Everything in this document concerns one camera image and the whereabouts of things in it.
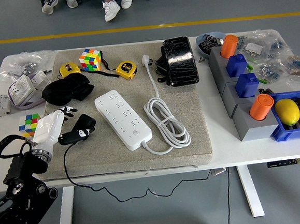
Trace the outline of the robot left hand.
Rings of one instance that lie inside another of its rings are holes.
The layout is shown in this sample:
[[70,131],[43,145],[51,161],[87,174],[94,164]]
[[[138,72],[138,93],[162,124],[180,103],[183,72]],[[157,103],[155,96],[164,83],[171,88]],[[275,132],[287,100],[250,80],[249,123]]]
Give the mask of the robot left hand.
[[32,150],[34,154],[53,154],[53,146],[56,143],[68,145],[86,140],[89,134],[95,130],[96,120],[86,114],[82,114],[70,132],[61,133],[62,125],[67,117],[73,117],[77,109],[64,106],[46,115],[39,120],[33,138]]

